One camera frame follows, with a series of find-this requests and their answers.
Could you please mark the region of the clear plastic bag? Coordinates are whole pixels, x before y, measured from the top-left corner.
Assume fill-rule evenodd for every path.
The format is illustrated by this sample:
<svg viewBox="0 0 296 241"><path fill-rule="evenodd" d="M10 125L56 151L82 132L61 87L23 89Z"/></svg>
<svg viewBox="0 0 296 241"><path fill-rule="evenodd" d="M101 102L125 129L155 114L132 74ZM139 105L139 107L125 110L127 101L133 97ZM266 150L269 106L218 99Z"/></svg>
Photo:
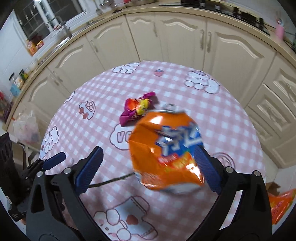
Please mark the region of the clear plastic bag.
<svg viewBox="0 0 296 241"><path fill-rule="evenodd" d="M21 112L13 122L15 137L23 144L36 144L40 141L40 131L33 110Z"/></svg>

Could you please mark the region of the steel sink faucet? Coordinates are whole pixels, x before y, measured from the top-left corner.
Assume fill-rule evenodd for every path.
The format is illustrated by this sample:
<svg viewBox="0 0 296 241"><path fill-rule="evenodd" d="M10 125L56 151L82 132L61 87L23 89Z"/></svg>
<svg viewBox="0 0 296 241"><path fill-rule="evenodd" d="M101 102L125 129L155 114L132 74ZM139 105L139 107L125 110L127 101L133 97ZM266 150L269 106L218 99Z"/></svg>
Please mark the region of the steel sink faucet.
<svg viewBox="0 0 296 241"><path fill-rule="evenodd" d="M49 28L50 23L53 22L54 20L57 20L59 23L53 27L53 31L58 31L61 29L64 31L65 37L69 37L69 38L72 37L72 33L71 33L70 29L66 26L66 22L63 21L60 16L55 16L54 18L47 21L46 27Z"/></svg>

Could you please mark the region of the brown cardboard box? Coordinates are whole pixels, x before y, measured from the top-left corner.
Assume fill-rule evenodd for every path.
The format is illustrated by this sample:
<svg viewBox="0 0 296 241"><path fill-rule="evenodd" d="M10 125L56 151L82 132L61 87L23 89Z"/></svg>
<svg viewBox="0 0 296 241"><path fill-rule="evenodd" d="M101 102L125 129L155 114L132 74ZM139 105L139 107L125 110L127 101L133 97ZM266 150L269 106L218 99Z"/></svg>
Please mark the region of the brown cardboard box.
<svg viewBox="0 0 296 241"><path fill-rule="evenodd" d="M275 182L268 182L266 183L266 190L269 194L273 196L278 196L280 194L280 185Z"/></svg>

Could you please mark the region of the crushed orange soda can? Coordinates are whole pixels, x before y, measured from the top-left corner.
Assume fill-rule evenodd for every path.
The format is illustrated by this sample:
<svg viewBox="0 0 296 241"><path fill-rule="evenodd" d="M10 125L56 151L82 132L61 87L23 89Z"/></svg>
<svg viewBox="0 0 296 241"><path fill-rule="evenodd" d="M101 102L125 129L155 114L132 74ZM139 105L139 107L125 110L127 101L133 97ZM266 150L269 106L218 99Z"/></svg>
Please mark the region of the crushed orange soda can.
<svg viewBox="0 0 296 241"><path fill-rule="evenodd" d="M204 186L194 157L195 148L203 145L201 132L184 110L173 104L150 110L128 143L133 171L145 188L184 194Z"/></svg>

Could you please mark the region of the orange rice bag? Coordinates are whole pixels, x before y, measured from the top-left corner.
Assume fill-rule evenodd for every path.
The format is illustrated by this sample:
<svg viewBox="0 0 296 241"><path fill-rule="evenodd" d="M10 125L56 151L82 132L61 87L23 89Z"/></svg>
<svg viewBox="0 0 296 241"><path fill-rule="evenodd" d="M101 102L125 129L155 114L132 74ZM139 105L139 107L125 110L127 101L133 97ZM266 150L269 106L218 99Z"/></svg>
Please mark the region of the orange rice bag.
<svg viewBox="0 0 296 241"><path fill-rule="evenodd" d="M291 189L278 196L269 193L268 197L271 207L272 224L276 225L292 205L295 199L295 189Z"/></svg>

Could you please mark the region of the cream kitchen cabinets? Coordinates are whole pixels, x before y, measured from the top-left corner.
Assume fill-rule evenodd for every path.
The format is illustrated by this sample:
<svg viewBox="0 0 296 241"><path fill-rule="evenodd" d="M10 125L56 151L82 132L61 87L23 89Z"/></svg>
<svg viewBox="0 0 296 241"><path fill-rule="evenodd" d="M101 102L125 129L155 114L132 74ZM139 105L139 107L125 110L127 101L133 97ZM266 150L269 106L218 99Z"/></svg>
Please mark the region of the cream kitchen cabinets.
<svg viewBox="0 0 296 241"><path fill-rule="evenodd" d="M66 38L14 99L4 130L34 109L41 131L66 94L105 70L165 61L203 70L251 115L264 151L280 168L295 164L295 53L276 37L202 9L144 6L105 15Z"/></svg>

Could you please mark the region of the black gas stove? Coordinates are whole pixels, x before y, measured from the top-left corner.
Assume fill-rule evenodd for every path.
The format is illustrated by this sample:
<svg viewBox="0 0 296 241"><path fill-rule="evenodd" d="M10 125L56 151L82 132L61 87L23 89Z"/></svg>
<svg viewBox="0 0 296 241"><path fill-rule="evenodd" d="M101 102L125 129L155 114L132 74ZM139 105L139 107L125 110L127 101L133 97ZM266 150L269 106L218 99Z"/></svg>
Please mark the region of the black gas stove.
<svg viewBox="0 0 296 241"><path fill-rule="evenodd" d="M243 21L252 27L260 30L261 32L270 35L268 29L265 26L263 18L257 17L248 11L243 11L237 6L227 5L222 2L216 1L178 1L175 3L160 4L160 6L182 6L187 8L204 9L208 11L214 11L237 20Z"/></svg>

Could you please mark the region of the pink checkered tablecloth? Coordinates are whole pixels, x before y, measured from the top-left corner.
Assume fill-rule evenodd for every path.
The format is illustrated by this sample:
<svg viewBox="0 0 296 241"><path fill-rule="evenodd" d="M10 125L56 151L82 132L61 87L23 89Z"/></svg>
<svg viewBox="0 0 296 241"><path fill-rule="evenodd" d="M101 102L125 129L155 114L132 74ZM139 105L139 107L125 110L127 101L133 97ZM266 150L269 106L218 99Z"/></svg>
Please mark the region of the pink checkered tablecloth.
<svg viewBox="0 0 296 241"><path fill-rule="evenodd" d="M199 186L194 148L225 166L265 173L247 113L217 78L153 61L120 65L74 90L53 116L40 158L61 172L99 146L104 160L82 202L111 240L185 240L216 200Z"/></svg>

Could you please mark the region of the pink utensil cup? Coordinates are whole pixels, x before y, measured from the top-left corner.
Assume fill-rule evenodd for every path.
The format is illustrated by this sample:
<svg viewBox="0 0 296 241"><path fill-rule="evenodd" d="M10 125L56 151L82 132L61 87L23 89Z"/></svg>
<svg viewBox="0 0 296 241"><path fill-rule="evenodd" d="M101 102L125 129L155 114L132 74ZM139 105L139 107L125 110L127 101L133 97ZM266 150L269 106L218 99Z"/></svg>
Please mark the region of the pink utensil cup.
<svg viewBox="0 0 296 241"><path fill-rule="evenodd" d="M284 23L281 18L276 19L276 29L275 29L275 35L278 37L278 39L283 40L284 35L285 35L285 28L284 28Z"/></svg>

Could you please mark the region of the purple candy wrapper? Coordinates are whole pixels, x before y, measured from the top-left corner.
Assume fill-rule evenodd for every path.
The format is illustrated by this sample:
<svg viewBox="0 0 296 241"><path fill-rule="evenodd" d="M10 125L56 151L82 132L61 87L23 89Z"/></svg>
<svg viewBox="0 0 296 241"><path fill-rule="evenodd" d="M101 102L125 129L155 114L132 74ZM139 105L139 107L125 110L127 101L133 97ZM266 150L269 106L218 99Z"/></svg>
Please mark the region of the purple candy wrapper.
<svg viewBox="0 0 296 241"><path fill-rule="evenodd" d="M154 108L157 102L157 96L154 91L145 93L139 98L128 98L125 101L124 111L119 117L119 123L122 127L132 121L141 119L149 110Z"/></svg>

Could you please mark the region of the thin brown stick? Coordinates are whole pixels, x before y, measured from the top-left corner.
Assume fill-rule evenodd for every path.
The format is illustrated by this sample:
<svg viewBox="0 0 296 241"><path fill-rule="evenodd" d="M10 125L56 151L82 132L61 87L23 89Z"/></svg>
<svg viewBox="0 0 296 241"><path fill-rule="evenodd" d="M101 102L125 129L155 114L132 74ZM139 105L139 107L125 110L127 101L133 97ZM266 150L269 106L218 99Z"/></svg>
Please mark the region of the thin brown stick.
<svg viewBox="0 0 296 241"><path fill-rule="evenodd" d="M120 181L120 180L126 180L127 178L131 177L135 175L134 172L132 173L129 173L127 175L124 175L124 176L121 176L121 177L117 177L117 178L113 178L111 180L108 180L108 181L104 181L104 182L101 182L101 183L96 183L96 184L90 184L88 188L96 188L96 187L101 187L103 185L107 185L109 183L113 183L113 182L116 182L116 181Z"/></svg>

